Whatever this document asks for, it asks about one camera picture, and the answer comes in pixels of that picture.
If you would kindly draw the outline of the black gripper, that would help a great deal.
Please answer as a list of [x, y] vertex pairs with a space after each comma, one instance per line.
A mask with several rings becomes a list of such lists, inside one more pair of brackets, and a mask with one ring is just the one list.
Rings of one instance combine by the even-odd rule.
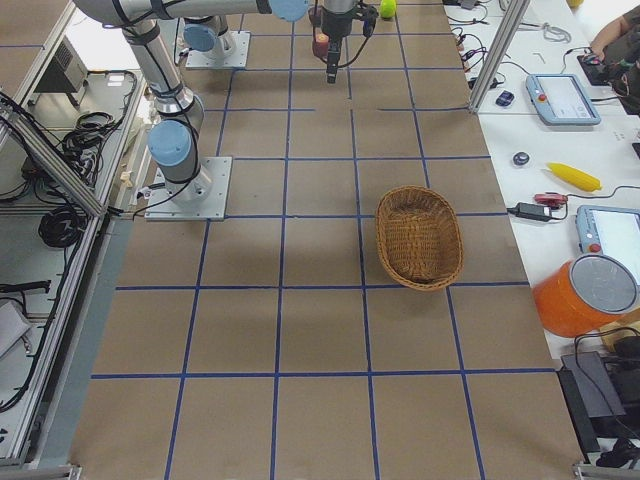
[[351, 33], [355, 11], [355, 0], [325, 0], [323, 2], [321, 8], [321, 30], [330, 38], [326, 58], [328, 83], [336, 82], [339, 65], [338, 39], [347, 37]]

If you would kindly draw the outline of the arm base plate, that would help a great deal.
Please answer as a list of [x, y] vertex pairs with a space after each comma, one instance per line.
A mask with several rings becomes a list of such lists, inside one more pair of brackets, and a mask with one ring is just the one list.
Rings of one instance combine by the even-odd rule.
[[167, 183], [157, 168], [154, 181], [164, 186], [151, 192], [144, 218], [148, 221], [223, 221], [232, 164], [229, 156], [204, 157], [200, 160], [199, 174], [186, 188]]
[[244, 69], [248, 60], [251, 34], [226, 31], [218, 35], [211, 29], [189, 29], [184, 41], [190, 51], [186, 68], [192, 70]]

